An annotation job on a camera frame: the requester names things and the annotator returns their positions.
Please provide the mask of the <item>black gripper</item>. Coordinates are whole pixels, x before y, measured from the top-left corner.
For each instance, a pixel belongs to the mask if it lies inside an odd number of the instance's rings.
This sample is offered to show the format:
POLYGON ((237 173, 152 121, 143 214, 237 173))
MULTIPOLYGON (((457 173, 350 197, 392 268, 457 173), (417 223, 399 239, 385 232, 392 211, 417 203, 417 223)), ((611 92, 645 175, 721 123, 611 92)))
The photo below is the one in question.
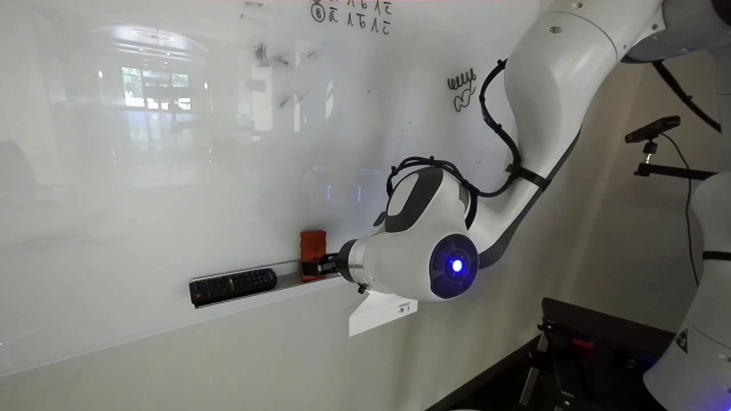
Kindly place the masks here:
POLYGON ((342 259, 337 253, 327 253, 314 263, 317 276, 337 275, 342 270, 342 259))

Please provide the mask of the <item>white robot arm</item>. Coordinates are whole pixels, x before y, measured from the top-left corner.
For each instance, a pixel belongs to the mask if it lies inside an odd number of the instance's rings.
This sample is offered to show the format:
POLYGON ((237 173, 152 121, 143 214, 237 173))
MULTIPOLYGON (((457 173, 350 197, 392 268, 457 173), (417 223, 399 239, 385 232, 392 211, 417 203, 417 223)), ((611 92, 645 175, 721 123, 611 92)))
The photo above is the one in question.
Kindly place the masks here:
MULTIPOLYGON (((574 149, 584 113, 618 62, 715 57, 718 114, 728 119, 731 0, 554 0, 495 66, 519 134, 508 181, 480 192, 447 163, 409 157, 389 175, 389 205, 368 238, 350 239, 334 270, 366 293, 445 301, 500 259, 521 218, 574 149)), ((666 411, 731 411, 731 173, 691 194, 704 276, 646 391, 666 411)))

